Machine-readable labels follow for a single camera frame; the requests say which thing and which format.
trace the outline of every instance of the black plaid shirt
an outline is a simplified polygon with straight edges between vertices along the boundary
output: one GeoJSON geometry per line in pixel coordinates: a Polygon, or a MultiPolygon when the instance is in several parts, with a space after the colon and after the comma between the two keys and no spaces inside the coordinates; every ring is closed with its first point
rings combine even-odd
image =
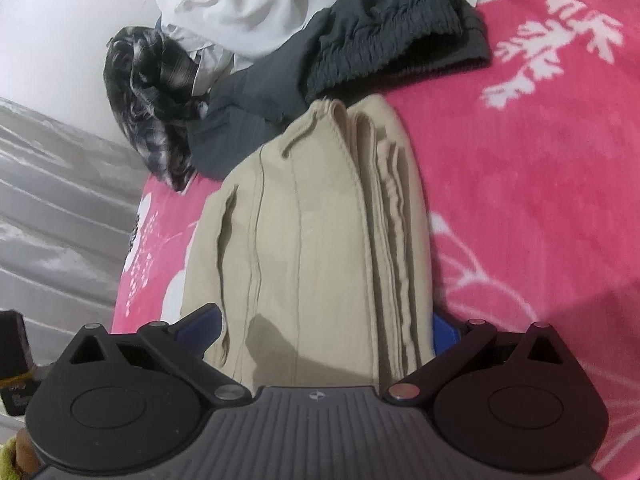
{"type": "Polygon", "coordinates": [[[198,65],[153,28],[125,27],[108,47],[104,84],[120,129],[158,180],[183,190],[194,171],[186,124],[206,112],[191,96],[198,65]]]}

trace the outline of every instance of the bed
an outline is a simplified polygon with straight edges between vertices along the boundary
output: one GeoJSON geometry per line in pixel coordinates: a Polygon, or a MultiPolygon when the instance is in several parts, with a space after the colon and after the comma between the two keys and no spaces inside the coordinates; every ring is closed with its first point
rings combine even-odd
{"type": "MultiPolygon", "coordinates": [[[[386,94],[430,209],[439,304],[523,331],[553,324],[610,415],[594,468],[640,478],[638,0],[481,0],[490,68],[386,94]]],[[[179,317],[190,241],[219,183],[150,178],[115,332],[179,317]]]]}

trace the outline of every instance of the beige fabric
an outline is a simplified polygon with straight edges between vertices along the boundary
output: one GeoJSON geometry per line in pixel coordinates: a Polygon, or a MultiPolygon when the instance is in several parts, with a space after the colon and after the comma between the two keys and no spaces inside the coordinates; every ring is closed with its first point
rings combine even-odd
{"type": "Polygon", "coordinates": [[[316,101],[204,206],[182,316],[217,303],[205,359],[255,391],[385,388],[433,357],[424,198],[408,139],[372,96],[316,101]]]}

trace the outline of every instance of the yellow-green cloth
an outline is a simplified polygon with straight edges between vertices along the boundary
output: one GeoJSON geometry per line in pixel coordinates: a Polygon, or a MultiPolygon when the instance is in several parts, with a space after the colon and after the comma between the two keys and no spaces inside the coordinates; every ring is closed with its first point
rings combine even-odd
{"type": "Polygon", "coordinates": [[[0,450],[0,480],[20,480],[15,470],[15,437],[0,450]]]}

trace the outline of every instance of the gray ridged panel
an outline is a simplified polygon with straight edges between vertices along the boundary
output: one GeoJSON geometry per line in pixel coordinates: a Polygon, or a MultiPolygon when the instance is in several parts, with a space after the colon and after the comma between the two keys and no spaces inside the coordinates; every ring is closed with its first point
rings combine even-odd
{"type": "MultiPolygon", "coordinates": [[[[38,480],[75,480],[52,468],[38,480]]],[[[598,480],[587,466],[525,476],[475,462],[440,440],[416,409],[372,388],[266,388],[219,410],[185,451],[127,480],[598,480]]]]}

